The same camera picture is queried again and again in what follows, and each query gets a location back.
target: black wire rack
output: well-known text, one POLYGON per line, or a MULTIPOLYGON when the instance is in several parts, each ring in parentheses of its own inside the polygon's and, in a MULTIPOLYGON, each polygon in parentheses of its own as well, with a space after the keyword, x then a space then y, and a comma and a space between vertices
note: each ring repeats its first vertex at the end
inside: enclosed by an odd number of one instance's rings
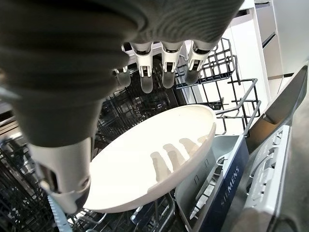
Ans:
MULTIPOLYGON (((219 41, 202 66, 194 85, 184 82, 186 71, 186 59, 181 57, 176 69, 175 85, 172 89, 165 89, 162 86, 160 57, 155 57, 154 90, 145 94, 140 87, 137 67, 131 67, 131 85, 113 93, 103 104, 97 138, 104 142, 100 144, 102 146, 97 146, 97 152, 138 123, 165 110, 188 104, 203 104, 213 109, 217 115, 217 125, 221 124, 222 127, 218 134, 226 134, 238 120, 242 129, 239 134, 250 136, 250 125, 255 117, 260 116, 261 101, 255 87, 257 79, 239 77, 238 60, 232 54, 230 41, 224 38, 219 41), (223 87, 230 89, 229 99, 225 97, 223 87)), ((102 232, 186 231, 175 207, 173 191, 136 210, 107 215, 83 211, 81 221, 77 218, 74 221, 73 228, 76 231, 89 228, 102 232)))
POLYGON ((39 187, 22 137, 0 144, 1 231, 56 231, 46 193, 39 187))
MULTIPOLYGON (((257 79, 241 79, 237 56, 231 44, 221 39, 202 66, 194 85, 184 82, 186 57, 179 59, 175 85, 162 86, 160 55, 153 59, 154 89, 145 94, 140 87, 136 64, 129 66, 131 85, 120 89, 102 104, 92 158, 118 136, 138 123, 168 109, 188 104, 207 105, 217 115, 218 134, 232 127, 237 133, 250 136, 249 127, 260 116, 255 84, 257 79)), ((21 138, 2 141, 0 147, 0 229, 3 231, 54 231, 54 220, 46 194, 39 187, 34 164, 21 138)), ((138 209, 100 214, 87 209, 68 216, 73 231, 154 232, 186 231, 175 204, 174 191, 138 209)))

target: robotic hand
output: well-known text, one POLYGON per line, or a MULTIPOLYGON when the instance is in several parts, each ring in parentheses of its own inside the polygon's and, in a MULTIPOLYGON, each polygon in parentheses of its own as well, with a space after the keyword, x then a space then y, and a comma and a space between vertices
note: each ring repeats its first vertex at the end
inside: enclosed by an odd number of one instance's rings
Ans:
POLYGON ((67 213, 85 203, 102 99, 130 84, 130 42, 144 92, 152 90, 152 43, 162 43, 163 85, 174 83, 185 40, 186 82, 197 81, 243 0, 2 0, 0 97, 28 141, 41 186, 67 213))

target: white wall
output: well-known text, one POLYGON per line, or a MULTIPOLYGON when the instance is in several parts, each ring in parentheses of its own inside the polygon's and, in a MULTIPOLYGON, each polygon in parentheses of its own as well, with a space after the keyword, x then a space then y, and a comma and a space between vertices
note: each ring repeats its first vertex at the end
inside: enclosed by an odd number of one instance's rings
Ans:
POLYGON ((273 0, 283 73, 309 59, 309 0, 273 0))

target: lower dishwasher rack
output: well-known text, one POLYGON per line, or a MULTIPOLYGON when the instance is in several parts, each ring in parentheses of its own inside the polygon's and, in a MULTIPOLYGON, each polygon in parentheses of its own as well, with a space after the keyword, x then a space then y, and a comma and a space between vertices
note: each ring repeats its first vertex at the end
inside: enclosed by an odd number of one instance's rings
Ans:
MULTIPOLYGON (((129 65, 131 85, 119 88, 102 104, 92 158, 114 139, 138 123, 165 110, 187 104, 203 104, 215 111, 218 126, 217 135, 250 136, 250 125, 256 117, 260 116, 261 101, 258 99, 255 87, 257 79, 239 78, 237 56, 232 54, 229 40, 222 38, 219 41, 203 65, 200 77, 194 85, 188 86, 184 82, 184 74, 187 69, 184 61, 185 57, 180 57, 174 87, 165 89, 162 86, 161 56, 154 56, 154 89, 150 94, 145 94, 140 87, 140 76, 136 64, 129 65)), ((12 155, 7 156, 6 159, 16 162, 12 155)), ((31 163, 30 156, 25 156, 24 163, 26 162, 31 163)), ((223 159, 218 162, 223 165, 225 161, 223 159)), ((11 167, 6 166, 5 168, 10 172, 11 167)), ((15 164, 17 172, 21 169, 15 164)), ((38 186, 35 187, 35 190, 39 191, 36 193, 37 198, 40 197, 36 210, 44 212, 44 214, 42 213, 44 220, 39 222, 42 226, 46 225, 44 227, 46 229, 42 229, 42 231, 57 231, 55 223, 57 220, 53 217, 47 196, 38 186)), ((7 218, 16 209, 5 203, 2 198, 0 206, 7 206, 7 212, 4 213, 7 214, 7 218)), ((23 201, 21 199, 19 201, 19 204, 22 205, 23 201)), ((177 194, 174 189, 156 201, 135 210, 117 214, 101 214, 83 209, 75 215, 66 215, 66 218, 72 231, 77 232, 189 231, 190 228, 184 219, 181 207, 181 204, 177 202, 177 194)), ((29 217, 29 214, 24 214, 22 217, 29 217)), ((11 231, 6 229, 6 221, 8 220, 0 220, 0 228, 3 228, 3 231, 11 231)), ((11 228, 15 228, 17 231, 21 230, 18 227, 20 224, 18 220, 10 219, 10 223, 11 228)))

